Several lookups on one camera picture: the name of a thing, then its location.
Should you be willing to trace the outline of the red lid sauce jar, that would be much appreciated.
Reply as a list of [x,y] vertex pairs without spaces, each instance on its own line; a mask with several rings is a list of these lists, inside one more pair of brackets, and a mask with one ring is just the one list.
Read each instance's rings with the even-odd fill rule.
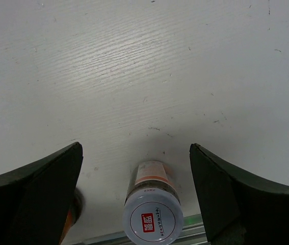
[[59,245],[63,242],[68,231],[79,220],[81,213],[84,209],[85,199],[81,191],[76,188],[73,194],[72,202],[69,206],[67,217],[65,220],[64,228],[60,237]]

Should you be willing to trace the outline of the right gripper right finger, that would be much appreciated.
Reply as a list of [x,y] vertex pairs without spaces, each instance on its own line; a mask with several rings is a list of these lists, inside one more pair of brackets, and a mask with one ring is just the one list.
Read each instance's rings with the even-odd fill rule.
[[239,168],[199,144],[190,164],[211,244],[289,244],[289,186]]

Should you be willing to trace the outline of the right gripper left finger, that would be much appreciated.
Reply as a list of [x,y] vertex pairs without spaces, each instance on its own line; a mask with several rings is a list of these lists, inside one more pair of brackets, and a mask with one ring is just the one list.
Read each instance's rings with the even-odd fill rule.
[[81,172],[79,142],[0,175],[0,244],[59,244]]

